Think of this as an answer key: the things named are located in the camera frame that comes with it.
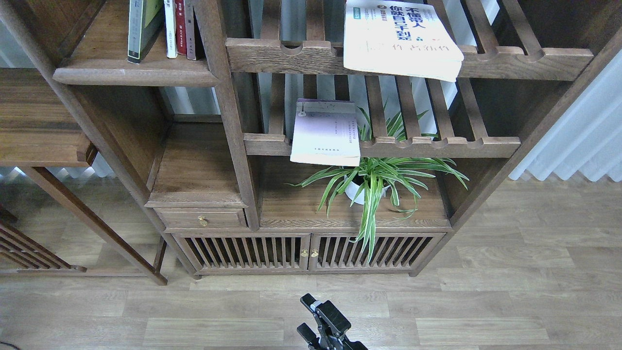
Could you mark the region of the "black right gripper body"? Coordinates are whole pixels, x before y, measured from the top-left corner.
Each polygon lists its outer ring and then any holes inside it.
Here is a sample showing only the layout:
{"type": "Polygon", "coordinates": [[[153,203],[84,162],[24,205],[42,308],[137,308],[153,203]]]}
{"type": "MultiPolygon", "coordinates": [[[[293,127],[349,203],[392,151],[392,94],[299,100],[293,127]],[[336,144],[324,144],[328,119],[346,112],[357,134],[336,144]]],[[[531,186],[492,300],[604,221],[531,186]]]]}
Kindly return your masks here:
{"type": "Polygon", "coordinates": [[[342,337],[331,334],[321,334],[320,347],[309,347],[310,350],[367,350],[364,343],[360,341],[350,341],[345,335],[342,337]]]}

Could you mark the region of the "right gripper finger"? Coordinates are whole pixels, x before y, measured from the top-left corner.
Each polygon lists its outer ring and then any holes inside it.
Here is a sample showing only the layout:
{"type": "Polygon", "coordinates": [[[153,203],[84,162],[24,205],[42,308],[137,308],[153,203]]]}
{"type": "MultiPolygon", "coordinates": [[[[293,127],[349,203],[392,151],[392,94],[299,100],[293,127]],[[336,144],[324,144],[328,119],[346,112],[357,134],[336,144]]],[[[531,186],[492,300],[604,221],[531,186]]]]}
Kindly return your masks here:
{"type": "Polygon", "coordinates": [[[300,302],[313,315],[319,335],[331,334],[342,337],[351,328],[351,323],[331,301],[322,303],[307,293],[300,298],[300,302]]]}
{"type": "Polygon", "coordinates": [[[309,328],[306,323],[302,323],[297,327],[298,334],[305,340],[309,347],[320,347],[320,338],[309,328]]]}

